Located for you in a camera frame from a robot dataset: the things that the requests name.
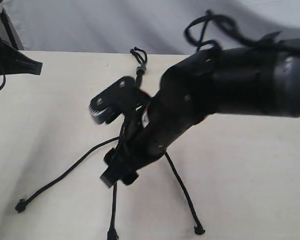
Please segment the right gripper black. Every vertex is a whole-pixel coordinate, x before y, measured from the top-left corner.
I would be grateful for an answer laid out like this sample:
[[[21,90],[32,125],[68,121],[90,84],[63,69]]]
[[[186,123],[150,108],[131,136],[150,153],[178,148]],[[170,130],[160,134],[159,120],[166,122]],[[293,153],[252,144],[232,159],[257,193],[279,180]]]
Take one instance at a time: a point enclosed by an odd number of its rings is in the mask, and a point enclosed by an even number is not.
[[[133,184],[139,177],[138,170],[156,162],[166,153],[162,147],[155,151],[158,152],[152,154],[141,143],[129,141],[128,124],[123,122],[116,148],[111,148],[103,158],[107,168],[100,179],[108,188],[119,180],[126,186]]]

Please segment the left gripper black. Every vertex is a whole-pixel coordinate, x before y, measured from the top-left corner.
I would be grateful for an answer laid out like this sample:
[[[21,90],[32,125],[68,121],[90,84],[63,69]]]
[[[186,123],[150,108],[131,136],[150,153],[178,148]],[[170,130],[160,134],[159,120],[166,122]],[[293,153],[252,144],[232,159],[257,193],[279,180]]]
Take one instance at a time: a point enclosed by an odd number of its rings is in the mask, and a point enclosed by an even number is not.
[[[31,74],[39,76],[43,63],[18,51],[0,37],[0,75]]]

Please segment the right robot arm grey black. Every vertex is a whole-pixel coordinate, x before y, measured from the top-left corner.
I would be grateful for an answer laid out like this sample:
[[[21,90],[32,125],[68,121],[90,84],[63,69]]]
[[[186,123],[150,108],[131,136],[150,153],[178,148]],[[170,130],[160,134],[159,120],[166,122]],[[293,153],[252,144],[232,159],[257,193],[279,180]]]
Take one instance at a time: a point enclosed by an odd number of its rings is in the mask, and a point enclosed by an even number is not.
[[[250,47],[201,50],[168,68],[147,100],[130,77],[103,93],[108,109],[123,112],[125,129],[100,178],[108,187],[130,185],[139,169],[210,115],[300,117],[300,56]]]

